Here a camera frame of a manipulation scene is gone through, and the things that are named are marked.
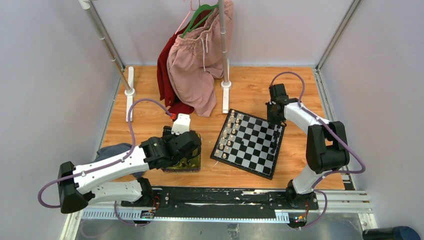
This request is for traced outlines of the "black and white chessboard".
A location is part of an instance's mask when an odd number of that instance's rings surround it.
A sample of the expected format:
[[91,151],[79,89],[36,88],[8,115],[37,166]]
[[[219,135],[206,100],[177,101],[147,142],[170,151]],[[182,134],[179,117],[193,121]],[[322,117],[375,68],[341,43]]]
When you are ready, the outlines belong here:
[[[231,118],[231,111],[235,111],[234,118]],[[237,115],[241,115],[239,128],[232,135]],[[231,121],[231,128],[227,128],[227,122]],[[227,138],[223,139],[223,132],[227,130]],[[271,153],[271,142],[273,134],[279,131],[280,135],[277,143],[277,150]],[[279,151],[282,145],[285,127],[281,125],[270,125],[266,119],[260,118],[235,109],[230,109],[221,131],[218,135],[215,146],[212,149],[210,158],[218,162],[227,164],[240,170],[252,173],[262,178],[272,180],[276,169]],[[224,144],[223,150],[219,149],[219,144]],[[215,156],[215,151],[220,150],[221,154]],[[227,154],[227,159],[222,158],[223,153]]]

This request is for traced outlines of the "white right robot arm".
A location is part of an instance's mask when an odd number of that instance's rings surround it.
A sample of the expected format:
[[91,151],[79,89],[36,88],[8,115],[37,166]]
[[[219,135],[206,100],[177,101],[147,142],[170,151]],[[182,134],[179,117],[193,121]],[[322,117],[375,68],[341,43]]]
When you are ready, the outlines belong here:
[[319,179],[350,162],[345,146],[345,126],[340,121],[329,121],[316,115],[299,99],[290,98],[282,83],[271,85],[268,90],[267,122],[279,126],[290,121],[306,134],[307,165],[288,183],[285,195],[286,204],[298,209],[313,192]]

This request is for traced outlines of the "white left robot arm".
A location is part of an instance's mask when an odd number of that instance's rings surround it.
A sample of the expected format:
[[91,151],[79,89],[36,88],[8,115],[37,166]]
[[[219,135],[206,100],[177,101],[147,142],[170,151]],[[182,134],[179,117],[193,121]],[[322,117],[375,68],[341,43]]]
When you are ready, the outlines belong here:
[[194,130],[181,134],[150,137],[141,144],[102,161],[74,165],[61,164],[59,175],[59,208],[61,213],[78,212],[89,205],[118,202],[137,207],[149,206],[154,192],[148,179],[117,182],[126,175],[176,166],[183,159],[192,159],[201,153],[201,137]]

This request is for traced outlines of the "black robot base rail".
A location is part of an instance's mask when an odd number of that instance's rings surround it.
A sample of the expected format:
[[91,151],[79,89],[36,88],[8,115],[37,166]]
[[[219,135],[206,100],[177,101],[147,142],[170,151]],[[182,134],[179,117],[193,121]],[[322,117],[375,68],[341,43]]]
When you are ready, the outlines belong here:
[[116,220],[132,225],[153,222],[271,223],[302,228],[324,214],[372,212],[357,190],[317,190],[289,202],[282,189],[156,187],[155,198],[138,203],[96,203],[75,213],[77,220]]

